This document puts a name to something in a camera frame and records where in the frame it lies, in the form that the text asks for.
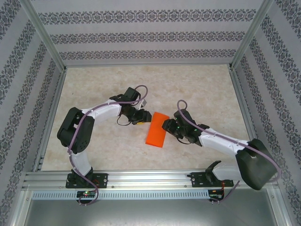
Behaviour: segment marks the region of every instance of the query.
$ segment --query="metal base plate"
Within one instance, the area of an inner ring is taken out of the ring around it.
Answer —
[[[233,187],[233,180],[224,180],[225,187]],[[222,187],[222,181],[216,180],[211,184],[207,178],[205,172],[193,172],[191,173],[192,187]]]
[[[91,184],[86,187],[82,185],[74,184],[71,181],[73,180],[74,175],[69,173],[67,176],[66,188],[94,188]],[[93,173],[92,180],[93,183],[98,188],[107,188],[108,184],[108,174],[107,173]]]

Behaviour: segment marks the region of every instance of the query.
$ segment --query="black mounting bracket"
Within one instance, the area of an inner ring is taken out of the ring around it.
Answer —
[[[222,187],[222,182],[224,182],[224,187],[233,187],[233,180],[218,180],[213,174],[213,168],[221,161],[215,161],[212,163],[205,172],[192,172],[187,175],[191,178],[192,187]]]
[[[75,173],[69,173],[66,181],[66,188],[94,188],[90,183],[81,183],[78,180],[79,175]],[[93,173],[89,178],[98,188],[107,188],[108,174],[107,173]]]

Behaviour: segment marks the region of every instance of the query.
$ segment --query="cable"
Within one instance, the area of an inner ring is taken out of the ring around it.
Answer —
[[[140,98],[141,98],[141,94],[139,93],[139,98],[138,99],[140,99]],[[136,106],[137,104],[138,104],[138,102],[136,104],[132,105],[132,106]]]
[[[117,121],[116,121],[118,125],[120,125],[120,126],[128,126],[129,124],[131,124],[131,122],[129,122],[129,123],[126,124],[126,125],[121,125],[121,124],[119,124],[118,120],[120,119],[120,117],[121,117],[121,115],[117,118]]]
[[[77,134],[79,133],[79,129],[80,129],[80,127],[81,127],[81,125],[82,125],[84,119],[85,119],[85,118],[87,117],[87,115],[90,114],[92,111],[95,111],[96,109],[98,109],[98,108],[100,108],[100,107],[104,107],[104,106],[107,106],[107,105],[133,104],[133,103],[139,102],[139,101],[141,101],[141,100],[144,100],[145,97],[147,96],[149,90],[148,90],[148,88],[147,88],[146,86],[144,86],[144,85],[139,85],[139,86],[137,86],[135,89],[137,89],[137,88],[139,88],[139,87],[144,87],[144,88],[145,88],[145,94],[144,94],[144,96],[143,96],[142,98],[140,98],[140,99],[138,99],[138,100],[134,100],[134,101],[109,102],[109,103],[104,103],[104,104],[98,105],[98,106],[92,108],[91,110],[87,111],[87,112],[83,115],[83,117],[80,119],[79,124],[77,125],[77,128],[76,128],[76,130],[75,130],[75,132],[74,132],[74,135],[73,135],[73,137],[72,137],[72,140],[71,140],[71,142],[70,142],[70,144],[69,144],[67,153],[69,154],[69,160],[70,160],[70,163],[71,163],[71,165],[72,165],[72,167],[73,167],[73,170],[74,170],[79,176],[81,176],[85,181],[87,181],[89,184],[91,184],[91,185],[95,188],[96,197],[95,197],[91,202],[89,202],[89,203],[81,203],[81,202],[80,202],[80,199],[81,199],[82,197],[80,197],[80,198],[79,198],[79,205],[85,205],[85,206],[91,205],[91,204],[93,204],[94,202],[96,202],[97,199],[98,199],[98,197],[99,197],[98,187],[97,187],[92,181],[90,181],[88,178],[86,178],[84,175],[82,175],[82,174],[76,169],[75,164],[74,164],[74,162],[73,162],[73,160],[72,160],[72,150],[71,150],[71,149],[72,149],[72,146],[73,146],[73,144],[74,144],[75,138],[76,138]]]
[[[234,185],[234,187],[230,190],[230,192],[222,200],[217,200],[217,199],[212,198],[212,197],[210,197],[210,199],[212,199],[214,201],[217,201],[218,203],[224,202],[225,200],[227,200],[233,194],[233,192],[234,192],[235,188],[237,188],[239,182],[240,182],[240,180]]]
[[[222,180],[222,188],[221,190],[222,191],[222,196],[225,194],[225,182]]]
[[[179,138],[177,138],[177,140],[178,140],[181,144],[184,144],[184,145],[190,145],[190,143],[184,143],[184,142],[182,142],[181,140],[179,140]]]
[[[268,157],[266,154],[264,154],[264,153],[258,151],[257,149],[255,149],[255,148],[253,148],[253,147],[250,147],[250,146],[248,146],[248,145],[242,144],[242,143],[240,143],[240,142],[237,142],[237,141],[235,141],[235,140],[233,140],[233,139],[230,139],[230,138],[228,138],[228,137],[225,137],[225,136],[223,136],[223,135],[212,133],[212,132],[207,131],[207,130],[205,130],[205,129],[199,127],[199,126],[197,126],[196,124],[192,123],[191,121],[189,121],[189,120],[184,116],[184,114],[183,114],[182,111],[180,110],[180,102],[185,103],[185,108],[184,108],[184,109],[187,108],[187,102],[186,102],[185,100],[179,100],[178,103],[177,103],[177,108],[178,108],[178,111],[179,111],[180,115],[181,115],[181,116],[182,116],[182,117],[183,117],[190,125],[194,126],[195,128],[199,129],[199,130],[202,131],[202,132],[208,133],[208,134],[213,135],[213,136],[220,137],[220,138],[222,138],[222,139],[228,140],[228,141],[230,141],[230,142],[232,142],[232,143],[234,143],[234,144],[241,145],[241,146],[243,146],[243,147],[245,147],[245,148],[248,148],[248,149],[251,150],[251,151],[256,152],[257,154],[261,155],[262,157],[264,157],[264,158],[266,158],[268,161],[270,161],[270,162],[273,164],[273,166],[276,168],[276,170],[277,170],[277,176],[276,176],[274,179],[270,180],[269,182],[270,182],[270,183],[275,182],[275,181],[277,181],[277,180],[280,178],[280,176],[281,176],[281,169],[277,166],[277,164],[275,163],[274,160],[272,160],[272,159],[271,159],[270,157]]]

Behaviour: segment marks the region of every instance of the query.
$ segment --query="beige floor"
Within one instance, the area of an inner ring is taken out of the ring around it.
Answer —
[[[128,87],[149,88],[146,110],[169,116],[184,99],[193,119],[226,135],[248,139],[226,65],[125,66],[68,69],[42,170],[70,170],[66,149],[56,133],[68,110],[89,108]],[[126,123],[121,117],[120,123]],[[182,145],[166,134],[163,148],[145,144],[149,123],[119,126],[116,118],[94,127],[87,154],[95,170],[162,170],[206,168],[215,160],[234,162],[216,150]]]

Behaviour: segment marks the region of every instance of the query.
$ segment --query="ventilation slots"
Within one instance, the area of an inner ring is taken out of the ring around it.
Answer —
[[[35,191],[33,200],[74,200],[77,191]],[[208,199],[208,190],[99,191],[100,200]]]

